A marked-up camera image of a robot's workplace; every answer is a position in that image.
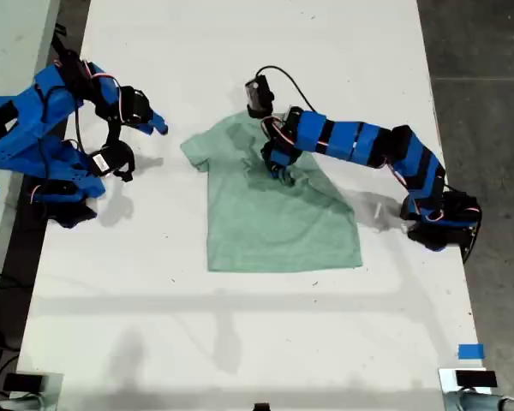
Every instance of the t-shirt hem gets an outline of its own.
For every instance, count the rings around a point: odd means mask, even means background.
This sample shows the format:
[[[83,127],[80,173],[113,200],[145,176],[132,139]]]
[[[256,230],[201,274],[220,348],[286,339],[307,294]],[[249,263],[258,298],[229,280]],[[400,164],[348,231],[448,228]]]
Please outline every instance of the t-shirt hem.
[[[304,272],[304,271],[321,271],[321,270],[334,270],[334,269],[347,269],[347,268],[358,268],[362,267],[362,259],[358,259],[356,261],[351,260],[350,262],[338,262],[331,264],[320,264],[320,265],[298,265],[289,263],[286,265],[278,265],[276,267],[272,266],[260,266],[260,265],[248,265],[244,263],[243,266],[236,265],[218,265],[218,264],[210,264],[208,262],[207,269],[211,272],[247,272],[247,273],[265,273],[265,272]]]

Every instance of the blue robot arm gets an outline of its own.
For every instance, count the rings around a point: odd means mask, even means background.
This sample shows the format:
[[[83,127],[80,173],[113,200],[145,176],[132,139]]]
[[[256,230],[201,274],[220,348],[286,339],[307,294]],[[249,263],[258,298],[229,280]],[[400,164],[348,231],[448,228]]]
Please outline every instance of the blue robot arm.
[[[248,113],[261,118],[269,141],[261,155],[272,177],[289,181],[287,167],[302,152],[317,152],[374,169],[388,166],[407,189],[400,217],[416,221],[410,239],[439,251],[447,244],[469,257],[481,225],[475,197],[449,188],[445,169],[407,125],[392,130],[365,122],[333,122],[315,111],[292,107],[283,119],[272,116],[273,94],[264,75],[246,84]]]
[[[36,74],[33,85],[0,107],[0,169],[33,177],[28,193],[31,202],[42,203],[47,217],[72,227],[95,217],[84,202],[105,192],[100,177],[112,172],[125,182],[132,179],[134,154],[120,141],[121,127],[145,134],[154,129],[166,134],[168,127],[143,92],[120,86],[97,64],[82,61],[63,46],[57,34],[52,45],[59,59]],[[91,101],[96,115],[109,125],[102,148],[92,153],[85,152],[78,130],[78,109],[85,101]],[[73,112],[76,148],[50,134]]]

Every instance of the t-shirt sleeve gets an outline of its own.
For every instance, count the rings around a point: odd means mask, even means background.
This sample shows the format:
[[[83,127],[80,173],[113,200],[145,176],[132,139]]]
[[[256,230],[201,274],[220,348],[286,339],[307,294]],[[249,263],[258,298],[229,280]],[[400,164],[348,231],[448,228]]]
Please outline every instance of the t-shirt sleeve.
[[[212,136],[209,133],[197,134],[181,144],[181,150],[188,161],[203,173],[209,170],[209,160],[213,155]]]

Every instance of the white table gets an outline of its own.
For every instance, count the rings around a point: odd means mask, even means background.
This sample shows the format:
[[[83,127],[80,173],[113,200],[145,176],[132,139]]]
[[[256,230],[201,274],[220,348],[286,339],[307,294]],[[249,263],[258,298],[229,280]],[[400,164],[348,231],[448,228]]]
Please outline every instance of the white table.
[[[14,96],[46,63],[58,0],[0,0],[0,96]],[[22,175],[0,170],[0,271],[15,221]]]
[[[330,118],[408,122],[441,155],[414,0],[92,0],[82,55],[141,88],[170,134],[124,129],[134,181],[105,180],[98,219],[49,226],[20,370],[63,374],[68,411],[442,409],[437,368],[476,342],[463,265],[406,237],[387,170],[320,157],[356,209],[362,268],[209,273],[207,175],[179,149],[277,64]],[[267,78],[277,111],[302,104]],[[103,144],[90,104],[81,128]]]

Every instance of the green t-shirt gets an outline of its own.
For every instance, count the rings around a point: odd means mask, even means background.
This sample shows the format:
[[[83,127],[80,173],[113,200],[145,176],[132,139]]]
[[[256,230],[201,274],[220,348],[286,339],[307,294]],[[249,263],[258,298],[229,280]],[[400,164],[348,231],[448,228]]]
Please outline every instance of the green t-shirt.
[[[362,265],[354,212],[304,152],[293,187],[268,174],[266,137],[246,113],[227,117],[181,145],[207,171],[207,268],[288,272]]]

